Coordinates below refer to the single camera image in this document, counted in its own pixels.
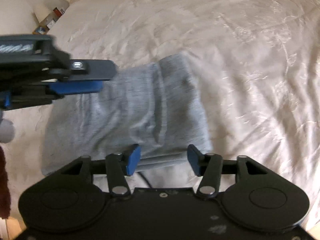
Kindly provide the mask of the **left white nightstand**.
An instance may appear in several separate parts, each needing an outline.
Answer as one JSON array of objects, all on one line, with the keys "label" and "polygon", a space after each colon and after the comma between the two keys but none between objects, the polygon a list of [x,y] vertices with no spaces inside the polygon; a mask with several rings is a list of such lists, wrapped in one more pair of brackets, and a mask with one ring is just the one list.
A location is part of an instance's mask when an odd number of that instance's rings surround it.
[{"label": "left white nightstand", "polygon": [[50,10],[43,3],[36,4],[33,10],[38,22],[38,26],[33,30],[34,35],[46,35],[66,11],[64,7]]}]

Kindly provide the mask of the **grey pants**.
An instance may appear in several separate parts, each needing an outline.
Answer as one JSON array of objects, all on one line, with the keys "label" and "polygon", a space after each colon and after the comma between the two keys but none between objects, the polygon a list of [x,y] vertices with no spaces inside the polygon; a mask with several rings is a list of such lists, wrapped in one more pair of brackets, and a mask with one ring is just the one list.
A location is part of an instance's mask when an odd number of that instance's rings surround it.
[{"label": "grey pants", "polygon": [[196,79],[184,54],[121,70],[102,91],[53,104],[44,136],[42,173],[85,155],[94,160],[141,148],[139,171],[180,164],[187,147],[212,150]]}]

